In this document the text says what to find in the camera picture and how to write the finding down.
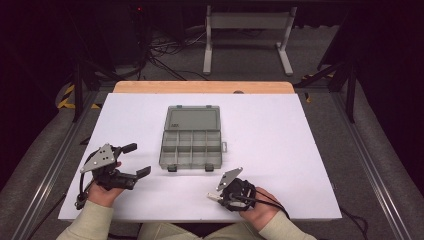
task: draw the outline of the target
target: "wrist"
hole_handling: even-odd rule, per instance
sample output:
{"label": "wrist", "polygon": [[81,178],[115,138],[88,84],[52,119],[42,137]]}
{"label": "wrist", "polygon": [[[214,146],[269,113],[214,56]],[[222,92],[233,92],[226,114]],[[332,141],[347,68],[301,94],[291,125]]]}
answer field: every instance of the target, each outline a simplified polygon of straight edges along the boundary
{"label": "wrist", "polygon": [[104,198],[104,197],[98,197],[95,194],[88,195],[87,200],[89,200],[92,203],[95,203],[97,205],[100,205],[102,207],[112,208],[114,200]]}
{"label": "wrist", "polygon": [[248,221],[257,231],[261,231],[277,213],[278,211],[266,211],[252,219],[248,219]]}

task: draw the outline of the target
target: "dark background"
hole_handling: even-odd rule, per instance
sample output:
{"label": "dark background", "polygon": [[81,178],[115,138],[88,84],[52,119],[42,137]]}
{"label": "dark background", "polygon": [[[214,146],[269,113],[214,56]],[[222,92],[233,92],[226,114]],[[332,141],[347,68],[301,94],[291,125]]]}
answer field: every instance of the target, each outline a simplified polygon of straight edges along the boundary
{"label": "dark background", "polygon": [[[144,61],[137,42],[140,38],[146,41],[148,32],[140,27],[145,23],[182,40],[185,29],[204,21],[204,7],[146,7],[143,18],[138,19],[142,24],[137,25],[134,15],[125,14],[137,7],[74,5],[64,11],[49,2],[0,3],[2,188],[28,147],[56,115],[55,98],[71,79],[75,52],[113,70],[116,65]],[[378,25],[358,59],[358,80],[393,148],[423,193],[423,10],[418,4],[396,2],[371,10],[370,20]],[[300,7],[295,25],[339,25],[346,13],[344,7]],[[355,44],[358,34],[363,34],[362,26],[345,27],[324,60],[343,60],[345,49]]]}

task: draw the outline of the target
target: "person's arm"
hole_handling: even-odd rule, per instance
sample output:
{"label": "person's arm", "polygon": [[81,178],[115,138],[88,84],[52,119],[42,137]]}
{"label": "person's arm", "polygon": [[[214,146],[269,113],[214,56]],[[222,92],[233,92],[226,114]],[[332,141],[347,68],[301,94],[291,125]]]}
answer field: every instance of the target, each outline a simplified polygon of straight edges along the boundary
{"label": "person's arm", "polygon": [[113,216],[113,202],[124,189],[110,191],[93,183],[84,208],[57,239],[107,239]]}
{"label": "person's arm", "polygon": [[[278,200],[265,189],[257,187],[260,192],[274,201]],[[256,199],[270,201],[266,196],[256,193]],[[302,232],[278,208],[257,202],[253,209],[240,212],[240,216],[249,221],[259,234],[268,240],[313,240],[311,235]]]}

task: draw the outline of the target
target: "metal bracket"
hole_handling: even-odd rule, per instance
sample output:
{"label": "metal bracket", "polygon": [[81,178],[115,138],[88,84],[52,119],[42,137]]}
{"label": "metal bracket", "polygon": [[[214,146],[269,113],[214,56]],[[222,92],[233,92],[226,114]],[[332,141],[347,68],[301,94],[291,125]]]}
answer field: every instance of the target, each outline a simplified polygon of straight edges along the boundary
{"label": "metal bracket", "polygon": [[236,177],[241,173],[241,171],[243,171],[242,167],[225,172],[222,175],[221,181],[219,182],[216,191],[221,191],[222,189],[226,188],[234,179],[236,179]]}
{"label": "metal bracket", "polygon": [[101,147],[96,154],[81,168],[81,173],[93,171],[95,169],[107,166],[115,162],[112,147],[109,143],[106,143]]}

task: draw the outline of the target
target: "hand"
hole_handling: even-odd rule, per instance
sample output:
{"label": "hand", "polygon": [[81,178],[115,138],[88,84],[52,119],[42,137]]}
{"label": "hand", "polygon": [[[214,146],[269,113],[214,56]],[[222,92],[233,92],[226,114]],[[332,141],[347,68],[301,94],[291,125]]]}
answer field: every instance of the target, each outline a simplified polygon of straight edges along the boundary
{"label": "hand", "polygon": [[[265,189],[256,187],[256,191],[256,199],[272,202],[269,199],[271,198],[272,200],[278,202],[278,200]],[[253,209],[241,211],[239,212],[239,214],[242,218],[249,221],[253,225],[253,227],[255,227],[256,230],[261,231],[268,224],[268,222],[271,221],[271,219],[278,213],[278,211],[280,211],[280,209],[276,207],[257,202]]]}
{"label": "hand", "polygon": [[88,200],[96,203],[103,207],[112,207],[115,199],[124,191],[121,188],[112,188],[109,191],[104,189],[102,186],[97,185],[96,182],[91,184],[88,190]]}

